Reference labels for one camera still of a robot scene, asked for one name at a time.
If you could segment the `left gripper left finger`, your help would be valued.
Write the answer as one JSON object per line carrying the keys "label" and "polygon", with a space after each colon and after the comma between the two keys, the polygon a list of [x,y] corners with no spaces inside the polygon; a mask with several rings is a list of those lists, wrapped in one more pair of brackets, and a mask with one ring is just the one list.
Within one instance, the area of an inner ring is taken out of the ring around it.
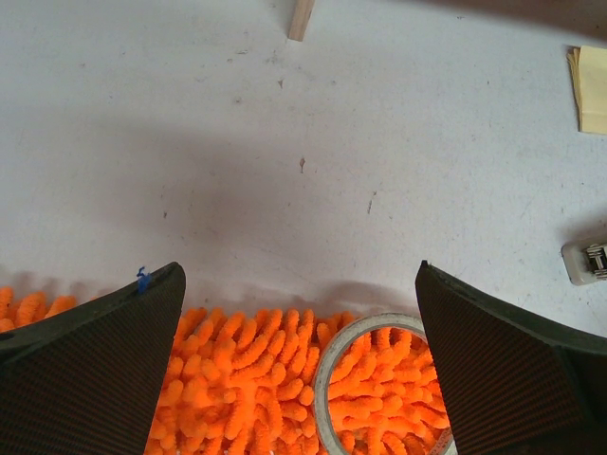
{"label": "left gripper left finger", "polygon": [[2,334],[2,453],[143,453],[185,289],[170,263]]}

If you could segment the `orange microfiber duster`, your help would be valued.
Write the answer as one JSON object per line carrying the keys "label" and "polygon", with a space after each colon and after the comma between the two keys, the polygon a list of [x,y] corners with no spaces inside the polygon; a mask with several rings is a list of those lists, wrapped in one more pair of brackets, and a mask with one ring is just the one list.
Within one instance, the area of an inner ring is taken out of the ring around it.
{"label": "orange microfiber duster", "polygon": [[[42,292],[1,291],[1,336],[80,304]],[[314,418],[314,380],[342,311],[302,304],[254,314],[222,306],[184,309],[146,447],[141,454],[326,454]]]}

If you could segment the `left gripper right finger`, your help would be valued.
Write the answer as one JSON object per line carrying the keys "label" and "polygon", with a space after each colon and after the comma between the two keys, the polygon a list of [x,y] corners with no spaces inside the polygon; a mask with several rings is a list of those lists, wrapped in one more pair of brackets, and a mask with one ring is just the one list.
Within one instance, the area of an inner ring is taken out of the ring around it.
{"label": "left gripper right finger", "polygon": [[422,262],[418,308],[460,454],[603,454],[606,339]]}

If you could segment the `clear tape roll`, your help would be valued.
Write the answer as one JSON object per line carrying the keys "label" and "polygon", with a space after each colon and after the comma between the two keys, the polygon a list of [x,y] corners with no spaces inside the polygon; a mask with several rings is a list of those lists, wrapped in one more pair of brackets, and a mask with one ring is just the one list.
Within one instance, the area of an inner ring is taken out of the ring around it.
{"label": "clear tape roll", "polygon": [[451,423],[419,318],[345,323],[322,352],[314,418],[326,454],[453,454]]}

